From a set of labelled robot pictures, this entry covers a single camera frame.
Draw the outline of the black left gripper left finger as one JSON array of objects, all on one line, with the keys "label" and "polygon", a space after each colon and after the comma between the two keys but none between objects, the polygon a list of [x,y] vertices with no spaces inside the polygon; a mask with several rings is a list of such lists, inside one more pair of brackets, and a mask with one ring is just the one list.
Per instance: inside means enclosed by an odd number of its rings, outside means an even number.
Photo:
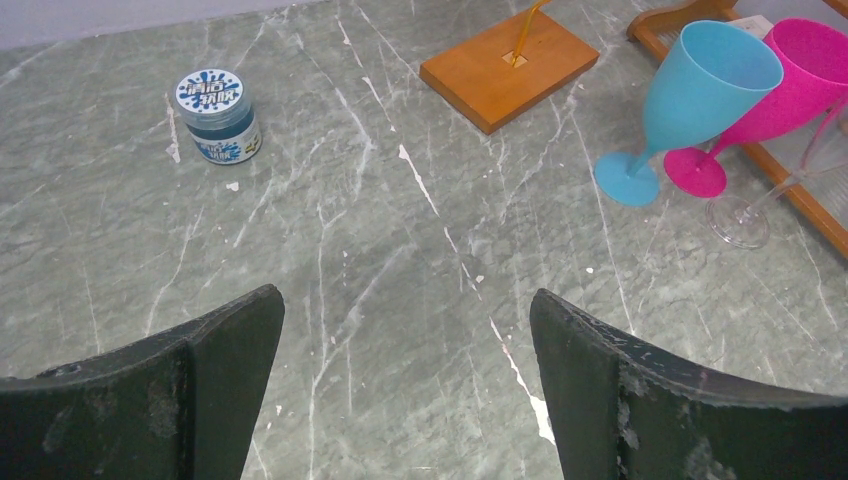
[{"label": "black left gripper left finger", "polygon": [[201,317],[1,381],[5,479],[237,479],[284,322],[263,285]]}]

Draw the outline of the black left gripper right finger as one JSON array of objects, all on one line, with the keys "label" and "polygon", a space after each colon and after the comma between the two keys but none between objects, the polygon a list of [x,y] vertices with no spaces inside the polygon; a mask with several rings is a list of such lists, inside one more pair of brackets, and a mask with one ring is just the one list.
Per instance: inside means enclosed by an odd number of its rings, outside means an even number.
[{"label": "black left gripper right finger", "polygon": [[567,479],[843,479],[847,400],[694,363],[552,292],[529,313]]}]

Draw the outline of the clear wine glass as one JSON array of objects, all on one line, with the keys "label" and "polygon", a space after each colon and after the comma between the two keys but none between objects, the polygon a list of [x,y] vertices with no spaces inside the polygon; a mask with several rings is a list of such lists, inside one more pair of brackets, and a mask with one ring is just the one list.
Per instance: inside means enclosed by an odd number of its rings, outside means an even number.
[{"label": "clear wine glass", "polygon": [[812,136],[799,165],[787,179],[766,194],[749,202],[729,195],[712,199],[706,206],[707,223],[725,242],[745,250],[763,247],[769,239],[770,227],[765,206],[777,200],[791,187],[804,181],[847,167],[847,100],[839,100]]}]

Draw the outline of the light blue wine glass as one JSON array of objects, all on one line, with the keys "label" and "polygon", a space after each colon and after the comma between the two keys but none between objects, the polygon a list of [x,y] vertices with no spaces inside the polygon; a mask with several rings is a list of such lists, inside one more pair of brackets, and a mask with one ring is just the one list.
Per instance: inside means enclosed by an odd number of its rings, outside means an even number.
[{"label": "light blue wine glass", "polygon": [[714,20],[685,25],[645,97],[642,151],[601,156],[593,171],[597,185],[626,206],[652,203],[660,184],[648,163],[656,154],[721,134],[783,78],[777,55],[754,35]]}]

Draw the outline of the pink wine glass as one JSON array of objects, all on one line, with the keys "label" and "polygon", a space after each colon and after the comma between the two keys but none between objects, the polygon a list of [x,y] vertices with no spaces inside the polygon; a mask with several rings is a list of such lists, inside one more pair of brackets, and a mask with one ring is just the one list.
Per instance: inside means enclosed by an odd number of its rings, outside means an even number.
[{"label": "pink wine glass", "polygon": [[736,144],[766,141],[811,121],[847,93],[847,35],[805,18],[777,22],[764,38],[784,70],[781,84],[723,132],[713,148],[672,150],[664,169],[678,188],[712,198],[726,188],[716,156]]}]

